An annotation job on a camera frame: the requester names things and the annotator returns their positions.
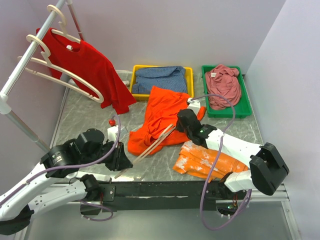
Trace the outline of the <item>beige plastic hanger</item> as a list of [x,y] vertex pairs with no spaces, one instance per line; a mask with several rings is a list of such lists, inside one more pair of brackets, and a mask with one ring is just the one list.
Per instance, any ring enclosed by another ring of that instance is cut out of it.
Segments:
[[157,146],[160,145],[174,130],[176,127],[173,124],[168,125],[159,135],[159,137],[148,146],[139,156],[137,156],[132,164],[135,165],[145,157],[147,157]]

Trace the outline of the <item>bright orange t shirt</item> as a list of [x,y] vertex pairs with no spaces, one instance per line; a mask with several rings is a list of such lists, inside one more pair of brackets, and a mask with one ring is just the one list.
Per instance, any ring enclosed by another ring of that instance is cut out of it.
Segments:
[[129,133],[128,152],[139,156],[169,125],[175,126],[178,120],[177,114],[188,107],[189,98],[187,93],[154,86],[147,102],[142,127]]

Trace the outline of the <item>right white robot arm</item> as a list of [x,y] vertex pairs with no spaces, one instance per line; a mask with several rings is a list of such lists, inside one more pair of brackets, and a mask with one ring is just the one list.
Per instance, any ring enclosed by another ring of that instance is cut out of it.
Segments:
[[178,112],[177,126],[193,144],[223,153],[248,167],[247,171],[233,171],[222,178],[223,184],[218,188],[219,195],[226,200],[231,199],[236,192],[249,189],[272,196],[290,173],[273,144],[247,142],[228,135],[215,126],[201,124],[191,109]]

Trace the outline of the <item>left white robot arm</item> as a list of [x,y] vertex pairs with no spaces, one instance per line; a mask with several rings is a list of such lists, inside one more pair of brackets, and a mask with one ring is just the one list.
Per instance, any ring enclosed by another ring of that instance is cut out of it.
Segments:
[[103,190],[93,174],[79,169],[103,164],[110,171],[130,169],[120,141],[125,128],[107,130],[108,138],[91,128],[46,153],[35,168],[0,197],[0,233],[14,235],[38,215],[73,201],[102,199]]

